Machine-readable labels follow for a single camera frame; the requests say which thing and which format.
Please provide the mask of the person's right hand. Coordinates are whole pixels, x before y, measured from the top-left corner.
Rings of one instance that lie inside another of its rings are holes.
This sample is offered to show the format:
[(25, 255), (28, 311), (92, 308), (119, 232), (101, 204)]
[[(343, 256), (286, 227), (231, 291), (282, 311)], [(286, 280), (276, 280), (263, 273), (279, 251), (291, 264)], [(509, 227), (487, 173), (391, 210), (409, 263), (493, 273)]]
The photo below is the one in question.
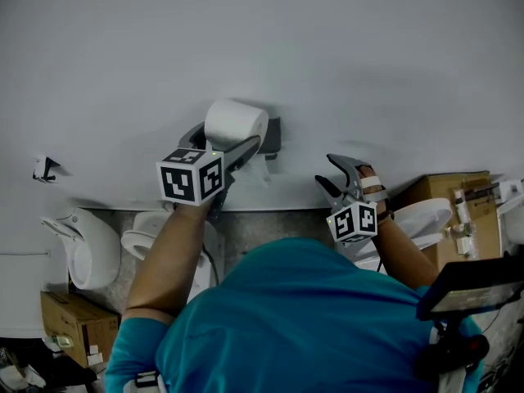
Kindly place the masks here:
[(382, 182), (378, 178), (373, 168), (361, 165), (357, 168), (359, 177), (363, 183), (363, 193), (365, 196), (379, 193), (380, 196), (375, 196), (373, 201), (377, 203), (377, 214), (381, 215), (388, 210), (388, 201), (386, 189), (383, 187)]

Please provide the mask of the green and white packet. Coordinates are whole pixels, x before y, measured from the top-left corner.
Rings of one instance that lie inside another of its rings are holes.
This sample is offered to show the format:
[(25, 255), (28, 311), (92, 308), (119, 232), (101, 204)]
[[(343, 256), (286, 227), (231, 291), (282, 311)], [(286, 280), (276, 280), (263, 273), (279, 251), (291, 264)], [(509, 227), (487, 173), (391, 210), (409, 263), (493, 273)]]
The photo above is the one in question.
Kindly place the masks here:
[(68, 350), (75, 346), (73, 339), (67, 335), (46, 336), (43, 342), (51, 350)]

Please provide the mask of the person's right forearm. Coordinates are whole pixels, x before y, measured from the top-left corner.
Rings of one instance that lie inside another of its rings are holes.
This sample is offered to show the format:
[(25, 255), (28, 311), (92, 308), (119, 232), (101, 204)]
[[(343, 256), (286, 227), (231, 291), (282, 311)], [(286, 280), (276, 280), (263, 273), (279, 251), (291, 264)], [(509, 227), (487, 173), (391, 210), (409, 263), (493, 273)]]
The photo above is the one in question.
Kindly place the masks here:
[(389, 276), (412, 289), (430, 286), (438, 269), (391, 219), (377, 225), (373, 244)]

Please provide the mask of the black chest mount red button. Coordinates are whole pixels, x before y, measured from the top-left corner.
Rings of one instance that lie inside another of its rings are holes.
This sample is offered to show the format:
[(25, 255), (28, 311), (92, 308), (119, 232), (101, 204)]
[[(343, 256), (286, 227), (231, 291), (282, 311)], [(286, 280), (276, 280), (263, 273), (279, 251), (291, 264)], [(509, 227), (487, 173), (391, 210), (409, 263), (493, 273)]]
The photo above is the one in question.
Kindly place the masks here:
[(415, 361), (415, 375), (426, 381), (463, 369), (466, 374), (476, 370), (487, 356), (490, 344), (483, 334), (463, 335), (462, 320), (434, 321), (436, 343), (424, 348)]

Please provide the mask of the clear plastic packet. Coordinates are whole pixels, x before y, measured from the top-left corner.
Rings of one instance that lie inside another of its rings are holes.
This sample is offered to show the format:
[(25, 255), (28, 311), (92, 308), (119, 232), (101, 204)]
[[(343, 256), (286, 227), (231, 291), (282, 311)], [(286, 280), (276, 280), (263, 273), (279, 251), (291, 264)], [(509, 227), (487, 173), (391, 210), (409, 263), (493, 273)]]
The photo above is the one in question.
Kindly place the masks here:
[(476, 232), (476, 225), (473, 222), (454, 224), (443, 230), (443, 234), (452, 239), (474, 237)]

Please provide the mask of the small brown cardboard box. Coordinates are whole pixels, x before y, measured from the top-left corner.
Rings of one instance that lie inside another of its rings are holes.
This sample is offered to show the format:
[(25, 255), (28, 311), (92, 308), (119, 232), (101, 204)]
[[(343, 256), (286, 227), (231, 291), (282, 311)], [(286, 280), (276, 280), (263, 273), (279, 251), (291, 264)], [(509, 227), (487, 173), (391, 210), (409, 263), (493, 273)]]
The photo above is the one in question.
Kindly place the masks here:
[(120, 317), (75, 293), (40, 293), (46, 334), (66, 343), (58, 347), (83, 368), (108, 362)]

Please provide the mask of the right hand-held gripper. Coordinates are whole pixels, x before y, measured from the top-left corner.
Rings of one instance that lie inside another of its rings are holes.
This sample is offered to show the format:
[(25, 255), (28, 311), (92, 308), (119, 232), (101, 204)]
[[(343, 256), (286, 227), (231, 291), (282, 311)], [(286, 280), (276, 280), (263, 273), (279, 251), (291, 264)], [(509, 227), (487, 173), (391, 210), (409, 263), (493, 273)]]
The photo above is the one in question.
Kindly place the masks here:
[(357, 243), (377, 235), (377, 203), (364, 196), (355, 198), (347, 190), (362, 189), (359, 168), (370, 164), (348, 156), (333, 153), (327, 159), (346, 177), (346, 186), (340, 187), (329, 178), (315, 175), (317, 189), (329, 204), (332, 213), (326, 218), (334, 242)]

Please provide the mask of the person's left forearm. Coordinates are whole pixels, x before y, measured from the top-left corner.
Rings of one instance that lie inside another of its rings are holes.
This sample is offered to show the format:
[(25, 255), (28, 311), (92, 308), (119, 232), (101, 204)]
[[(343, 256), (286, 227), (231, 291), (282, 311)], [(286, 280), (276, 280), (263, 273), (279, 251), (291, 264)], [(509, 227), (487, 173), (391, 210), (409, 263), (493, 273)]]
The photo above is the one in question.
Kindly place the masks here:
[(136, 272), (122, 319), (172, 324), (187, 304), (211, 203), (176, 206)]

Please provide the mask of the black bag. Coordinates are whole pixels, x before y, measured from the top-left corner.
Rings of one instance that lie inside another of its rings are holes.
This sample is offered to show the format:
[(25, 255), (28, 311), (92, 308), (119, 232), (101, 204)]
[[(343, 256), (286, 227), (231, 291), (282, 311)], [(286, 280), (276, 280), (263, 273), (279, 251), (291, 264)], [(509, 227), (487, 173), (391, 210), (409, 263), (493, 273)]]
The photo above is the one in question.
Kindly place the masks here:
[(98, 380), (96, 373), (77, 364), (69, 355), (51, 350), (41, 338), (0, 337), (0, 368), (14, 365), (22, 373), (28, 365), (46, 381), (41, 392), (57, 393), (70, 386), (82, 386)]

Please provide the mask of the black chest-mounted tablet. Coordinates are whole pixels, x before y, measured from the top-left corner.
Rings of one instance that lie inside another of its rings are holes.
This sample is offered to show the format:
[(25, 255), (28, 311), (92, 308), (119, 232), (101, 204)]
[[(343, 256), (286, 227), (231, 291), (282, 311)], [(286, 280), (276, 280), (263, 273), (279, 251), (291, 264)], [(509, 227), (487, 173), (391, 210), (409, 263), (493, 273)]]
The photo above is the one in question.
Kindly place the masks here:
[(502, 308), (524, 291), (524, 256), (445, 265), (417, 306), (421, 321), (463, 318)]

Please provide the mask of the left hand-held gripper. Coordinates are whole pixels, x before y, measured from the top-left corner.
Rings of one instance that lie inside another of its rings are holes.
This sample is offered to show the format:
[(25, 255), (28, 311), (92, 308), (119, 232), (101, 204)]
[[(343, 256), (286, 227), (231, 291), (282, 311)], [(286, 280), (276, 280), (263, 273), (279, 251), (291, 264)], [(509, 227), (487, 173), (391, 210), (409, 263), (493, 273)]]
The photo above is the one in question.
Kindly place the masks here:
[(203, 206), (210, 202), (208, 219), (216, 220), (227, 196), (228, 173), (241, 169), (260, 149), (258, 135), (226, 151), (206, 149), (205, 123), (187, 131), (178, 148), (156, 163), (161, 198), (178, 205)]

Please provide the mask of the black and white buckle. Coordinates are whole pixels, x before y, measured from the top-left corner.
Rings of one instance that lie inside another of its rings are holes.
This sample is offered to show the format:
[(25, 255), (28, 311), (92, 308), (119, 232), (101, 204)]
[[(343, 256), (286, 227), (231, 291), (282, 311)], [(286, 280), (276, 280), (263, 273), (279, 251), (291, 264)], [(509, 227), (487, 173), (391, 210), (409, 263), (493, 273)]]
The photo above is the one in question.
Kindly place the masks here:
[(157, 371), (139, 373), (135, 378), (134, 384), (138, 390), (149, 388), (152, 388), (153, 390), (159, 390), (159, 376), (160, 374)]

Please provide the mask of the rounded white toilet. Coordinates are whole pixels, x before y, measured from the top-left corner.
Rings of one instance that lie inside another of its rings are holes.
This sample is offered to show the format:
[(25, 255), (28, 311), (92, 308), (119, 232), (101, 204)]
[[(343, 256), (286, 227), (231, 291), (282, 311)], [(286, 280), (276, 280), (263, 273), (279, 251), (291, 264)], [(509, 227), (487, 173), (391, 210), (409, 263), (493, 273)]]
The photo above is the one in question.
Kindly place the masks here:
[(53, 219), (41, 217), (42, 226), (57, 236), (66, 253), (72, 283), (91, 291), (112, 284), (120, 271), (120, 237), (92, 212), (75, 207)]

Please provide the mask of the black wall paper holder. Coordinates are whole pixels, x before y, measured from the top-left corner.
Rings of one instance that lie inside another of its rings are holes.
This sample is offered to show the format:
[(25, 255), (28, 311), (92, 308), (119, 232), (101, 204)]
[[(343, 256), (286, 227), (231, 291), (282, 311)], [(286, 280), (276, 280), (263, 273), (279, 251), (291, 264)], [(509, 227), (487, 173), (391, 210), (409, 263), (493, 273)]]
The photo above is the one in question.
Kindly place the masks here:
[(259, 154), (266, 160), (276, 160), (282, 148), (281, 118), (270, 118), (264, 141), (259, 149)]

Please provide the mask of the small black wall holder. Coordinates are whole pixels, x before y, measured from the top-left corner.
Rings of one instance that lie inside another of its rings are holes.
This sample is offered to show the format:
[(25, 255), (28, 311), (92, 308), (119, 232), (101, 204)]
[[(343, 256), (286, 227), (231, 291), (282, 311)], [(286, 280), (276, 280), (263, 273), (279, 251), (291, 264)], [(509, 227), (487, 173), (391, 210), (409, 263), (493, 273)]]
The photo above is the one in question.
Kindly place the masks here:
[(54, 169), (59, 168), (60, 166), (61, 165), (59, 163), (57, 163), (53, 159), (47, 157), (47, 177), (46, 177), (45, 180), (36, 180), (36, 181), (39, 181), (41, 183), (55, 183), (56, 175), (52, 174), (52, 171)]

